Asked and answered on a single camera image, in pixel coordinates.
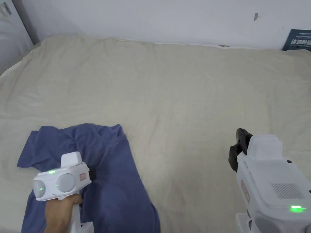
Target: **human hand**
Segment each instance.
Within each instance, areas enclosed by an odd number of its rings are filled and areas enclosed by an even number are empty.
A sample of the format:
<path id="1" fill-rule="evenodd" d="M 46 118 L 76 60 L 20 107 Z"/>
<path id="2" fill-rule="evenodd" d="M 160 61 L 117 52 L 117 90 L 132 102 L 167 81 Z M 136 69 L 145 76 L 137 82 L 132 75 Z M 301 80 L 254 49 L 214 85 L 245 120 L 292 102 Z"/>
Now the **human hand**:
<path id="1" fill-rule="evenodd" d="M 65 233 L 75 204 L 81 204 L 80 194 L 70 195 L 63 200 L 48 200 L 45 207 L 46 229 L 44 233 Z"/>

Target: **sticker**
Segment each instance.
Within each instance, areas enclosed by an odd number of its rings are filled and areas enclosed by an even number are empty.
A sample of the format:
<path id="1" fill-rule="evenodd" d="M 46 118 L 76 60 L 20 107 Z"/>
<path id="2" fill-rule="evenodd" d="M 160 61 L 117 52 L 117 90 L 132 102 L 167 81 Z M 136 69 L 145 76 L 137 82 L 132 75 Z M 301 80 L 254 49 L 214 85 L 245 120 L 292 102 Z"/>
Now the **sticker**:
<path id="1" fill-rule="evenodd" d="M 243 190 L 243 192 L 244 192 L 244 195 L 245 195 L 245 197 L 246 197 L 246 200 L 247 200 L 247 202 L 249 203 L 249 193 L 248 193 L 248 191 L 247 191 L 247 188 L 245 187 L 245 184 L 244 184 L 244 182 L 243 182 L 243 180 L 241 180 L 241 188 L 242 188 L 242 190 Z"/>
<path id="2" fill-rule="evenodd" d="M 80 181 L 85 180 L 86 179 L 86 174 L 82 173 L 80 174 Z"/>

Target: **green indicator light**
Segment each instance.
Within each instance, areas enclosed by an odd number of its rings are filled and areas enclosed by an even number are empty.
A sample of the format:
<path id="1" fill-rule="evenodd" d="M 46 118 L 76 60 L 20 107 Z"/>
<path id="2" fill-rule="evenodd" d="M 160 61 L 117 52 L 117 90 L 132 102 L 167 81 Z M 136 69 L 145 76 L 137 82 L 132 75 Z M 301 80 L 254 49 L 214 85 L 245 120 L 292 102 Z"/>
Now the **green indicator light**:
<path id="1" fill-rule="evenodd" d="M 303 212 L 305 209 L 307 208 L 302 208 L 300 205 L 293 205 L 291 206 L 291 212 L 295 212 L 295 213 L 301 213 Z"/>

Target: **poster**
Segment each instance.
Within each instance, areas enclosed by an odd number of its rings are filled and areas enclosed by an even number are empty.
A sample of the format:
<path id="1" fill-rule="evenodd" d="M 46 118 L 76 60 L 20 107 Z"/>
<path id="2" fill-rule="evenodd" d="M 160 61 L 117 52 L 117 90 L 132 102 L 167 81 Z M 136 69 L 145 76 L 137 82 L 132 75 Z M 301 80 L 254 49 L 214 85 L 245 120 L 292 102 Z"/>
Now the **poster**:
<path id="1" fill-rule="evenodd" d="M 283 51 L 306 49 L 311 51 L 311 30 L 292 29 L 283 47 Z"/>

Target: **wall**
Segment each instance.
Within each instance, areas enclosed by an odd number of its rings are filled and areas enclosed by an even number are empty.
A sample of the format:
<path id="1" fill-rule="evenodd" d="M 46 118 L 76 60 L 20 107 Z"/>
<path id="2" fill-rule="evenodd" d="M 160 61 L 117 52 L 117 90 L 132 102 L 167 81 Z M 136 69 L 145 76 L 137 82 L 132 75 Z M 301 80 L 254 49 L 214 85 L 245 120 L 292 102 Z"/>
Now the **wall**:
<path id="1" fill-rule="evenodd" d="M 34 43 L 83 33 L 156 43 L 280 49 L 311 29 L 310 0 L 15 0 Z"/>

